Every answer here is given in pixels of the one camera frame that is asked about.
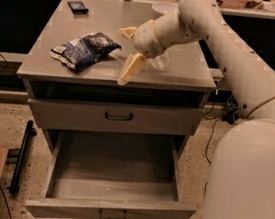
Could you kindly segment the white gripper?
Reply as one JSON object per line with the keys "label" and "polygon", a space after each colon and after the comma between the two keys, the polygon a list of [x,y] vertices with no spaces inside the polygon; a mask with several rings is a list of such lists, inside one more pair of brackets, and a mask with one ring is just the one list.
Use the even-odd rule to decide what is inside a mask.
{"label": "white gripper", "polygon": [[136,51],[140,52],[127,56],[124,67],[117,78],[117,83],[119,85],[127,84],[143,70],[147,58],[156,58],[166,50],[164,46],[160,44],[154,20],[148,20],[138,28],[135,26],[119,28],[116,33],[129,41],[132,40]]}

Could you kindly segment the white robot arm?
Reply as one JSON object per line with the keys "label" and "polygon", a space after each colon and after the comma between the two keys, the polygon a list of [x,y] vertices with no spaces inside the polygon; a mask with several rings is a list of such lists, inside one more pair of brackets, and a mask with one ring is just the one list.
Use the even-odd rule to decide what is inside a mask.
{"label": "white robot arm", "polygon": [[177,11],[120,35],[137,53],[128,57],[119,84],[171,46],[208,44],[245,121],[215,148],[202,219],[275,219],[275,71],[229,27],[216,0],[179,0]]}

